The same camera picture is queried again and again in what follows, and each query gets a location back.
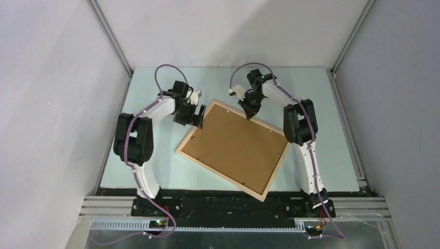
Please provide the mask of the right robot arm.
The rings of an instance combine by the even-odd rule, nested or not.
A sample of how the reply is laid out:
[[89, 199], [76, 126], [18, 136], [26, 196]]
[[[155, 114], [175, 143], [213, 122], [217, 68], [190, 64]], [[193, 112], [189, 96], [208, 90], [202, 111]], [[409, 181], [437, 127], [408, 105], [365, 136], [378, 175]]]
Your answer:
[[246, 77], [250, 89], [246, 90], [242, 85], [230, 86], [229, 94], [238, 97], [247, 119], [256, 116], [263, 99], [276, 101], [283, 108], [284, 136], [300, 155], [302, 211], [309, 217], [329, 217], [333, 207], [317, 163], [315, 141], [318, 125], [313, 102], [288, 93], [276, 82], [277, 78], [272, 73], [263, 75], [255, 69]]

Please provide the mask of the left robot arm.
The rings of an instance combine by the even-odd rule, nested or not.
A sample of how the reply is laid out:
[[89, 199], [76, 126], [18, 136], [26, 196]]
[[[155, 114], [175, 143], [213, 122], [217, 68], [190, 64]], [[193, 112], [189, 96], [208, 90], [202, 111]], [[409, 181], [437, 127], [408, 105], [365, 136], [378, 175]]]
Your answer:
[[172, 115], [175, 123], [201, 129], [206, 106], [198, 105], [200, 97], [201, 91], [186, 82], [175, 81], [171, 89], [160, 91], [154, 101], [136, 115], [119, 115], [113, 151], [131, 169], [136, 182], [132, 216], [168, 214], [164, 202], [157, 198], [161, 188], [150, 162], [154, 152], [153, 128], [164, 117]]

